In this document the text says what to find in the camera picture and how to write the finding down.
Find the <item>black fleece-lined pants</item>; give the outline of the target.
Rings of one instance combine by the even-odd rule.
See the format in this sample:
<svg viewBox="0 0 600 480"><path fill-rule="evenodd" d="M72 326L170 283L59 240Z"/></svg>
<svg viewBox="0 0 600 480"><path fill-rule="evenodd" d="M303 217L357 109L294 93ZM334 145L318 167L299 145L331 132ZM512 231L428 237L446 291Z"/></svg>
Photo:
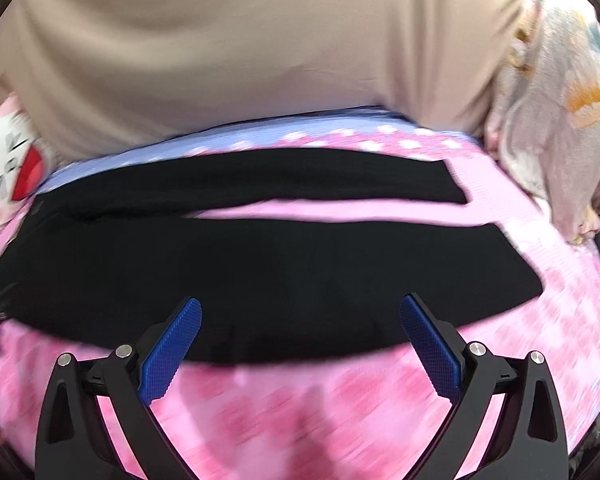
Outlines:
<svg viewBox="0 0 600 480"><path fill-rule="evenodd" d="M457 326L516 308L543 285L495 224L211 220L266 200L466 203L444 162L272 148L92 174L39 195L0 257L7 314L60 338L137 341L201 303L192 361L317 360L403 344L416 294Z"/></svg>

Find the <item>pink rose bed sheet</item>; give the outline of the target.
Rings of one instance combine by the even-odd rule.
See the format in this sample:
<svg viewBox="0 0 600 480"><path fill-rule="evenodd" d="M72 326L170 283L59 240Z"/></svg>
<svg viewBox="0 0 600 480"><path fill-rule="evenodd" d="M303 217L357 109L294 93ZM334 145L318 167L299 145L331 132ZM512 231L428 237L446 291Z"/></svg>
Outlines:
<svg viewBox="0 0 600 480"><path fill-rule="evenodd" d="M267 203L247 218L408 220L449 226L497 223L544 284L537 300L463 330L503 356L540 350L556 382L567 438L576 445L600 414L600 253L567 244L477 144L374 112L272 119L214 128L118 156L78 162L58 186L134 162L265 146L336 146L445 159L465 206L401 202ZM399 479L449 409L407 346L317 364L215 367L186 363L158 421L205 479Z"/></svg>

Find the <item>white cat face pillow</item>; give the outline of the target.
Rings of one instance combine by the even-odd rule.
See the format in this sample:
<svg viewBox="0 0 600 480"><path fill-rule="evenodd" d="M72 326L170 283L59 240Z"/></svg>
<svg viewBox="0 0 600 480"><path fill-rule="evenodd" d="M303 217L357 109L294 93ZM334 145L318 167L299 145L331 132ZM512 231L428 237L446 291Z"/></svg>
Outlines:
<svg viewBox="0 0 600 480"><path fill-rule="evenodd" d="M0 231L58 165L57 152L10 94L0 105Z"/></svg>

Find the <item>floral pastel blanket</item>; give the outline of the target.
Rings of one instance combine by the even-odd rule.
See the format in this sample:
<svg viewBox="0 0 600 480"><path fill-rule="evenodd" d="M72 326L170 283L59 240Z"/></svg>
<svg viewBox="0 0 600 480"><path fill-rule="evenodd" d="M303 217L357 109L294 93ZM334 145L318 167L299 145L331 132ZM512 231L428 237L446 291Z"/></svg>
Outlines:
<svg viewBox="0 0 600 480"><path fill-rule="evenodd" d="M567 242L600 230L600 22L588 0L524 2L484 143Z"/></svg>

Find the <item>beige curtain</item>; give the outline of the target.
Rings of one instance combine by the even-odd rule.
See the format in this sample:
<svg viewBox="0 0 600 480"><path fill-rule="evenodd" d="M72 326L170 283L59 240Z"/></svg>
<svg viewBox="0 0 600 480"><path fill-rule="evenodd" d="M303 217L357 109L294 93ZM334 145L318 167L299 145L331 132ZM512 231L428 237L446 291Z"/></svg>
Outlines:
<svg viewBox="0 0 600 480"><path fill-rule="evenodd" d="M379 105L478 130L524 0L14 0L15 93L68 160L232 122Z"/></svg>

